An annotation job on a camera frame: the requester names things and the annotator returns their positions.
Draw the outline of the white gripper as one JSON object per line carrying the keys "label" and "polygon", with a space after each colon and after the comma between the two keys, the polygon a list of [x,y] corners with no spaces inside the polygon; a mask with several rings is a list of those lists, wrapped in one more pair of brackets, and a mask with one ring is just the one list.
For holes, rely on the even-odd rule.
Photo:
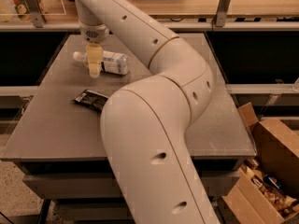
{"label": "white gripper", "polygon": [[82,37],[87,42],[90,42],[86,45],[86,55],[90,77],[98,78],[101,72],[100,63],[103,59],[103,49],[99,43],[106,40],[109,35],[109,30],[103,23],[86,24],[80,21],[78,24]]}

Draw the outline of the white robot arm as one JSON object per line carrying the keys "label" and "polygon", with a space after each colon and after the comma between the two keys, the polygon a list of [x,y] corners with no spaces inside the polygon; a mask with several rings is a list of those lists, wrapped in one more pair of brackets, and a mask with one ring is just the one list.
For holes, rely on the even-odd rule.
{"label": "white robot arm", "polygon": [[151,72],[115,91],[101,115],[103,146],[135,224],[220,224],[192,163],[185,132],[208,107],[205,59],[126,0],[76,0]]}

